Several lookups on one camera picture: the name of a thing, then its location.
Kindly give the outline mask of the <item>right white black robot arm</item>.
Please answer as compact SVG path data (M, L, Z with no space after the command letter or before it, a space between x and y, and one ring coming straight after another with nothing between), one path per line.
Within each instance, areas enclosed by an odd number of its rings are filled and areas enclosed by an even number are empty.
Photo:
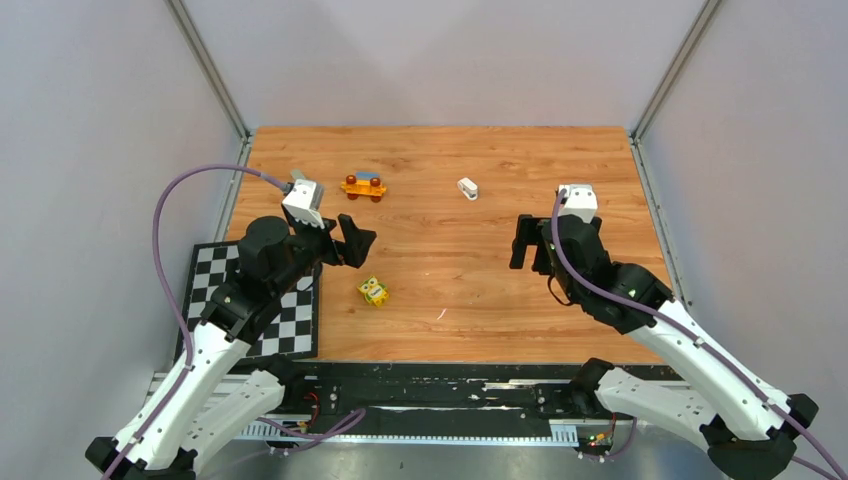
M671 390L612 363L591 358L566 387L584 417L625 414L703 450L731 479L774 479L796 459L796 440L819 408L805 394L787 395L751 373L719 346L646 268L611 260L601 220L575 215L517 219L510 268L534 246L533 271L557 283L565 305L659 355L689 385Z

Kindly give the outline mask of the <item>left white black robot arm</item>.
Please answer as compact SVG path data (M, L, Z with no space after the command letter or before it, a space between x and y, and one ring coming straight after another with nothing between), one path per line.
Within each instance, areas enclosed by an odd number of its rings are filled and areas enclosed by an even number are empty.
M292 214L251 222L237 244L238 261L185 334L177 364L136 416L112 437L97 437L86 459L105 479L195 479L225 444L275 408L298 411L302 375L276 355L260 364L211 409L208 399L282 311L282 298L321 264L361 267L377 238L353 219L312 226Z

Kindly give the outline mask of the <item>small white stapler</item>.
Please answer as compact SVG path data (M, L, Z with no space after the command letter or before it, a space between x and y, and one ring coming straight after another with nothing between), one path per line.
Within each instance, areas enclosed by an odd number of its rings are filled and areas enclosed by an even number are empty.
M457 181L459 191L470 201L476 201L479 198L478 185L468 177L463 177Z

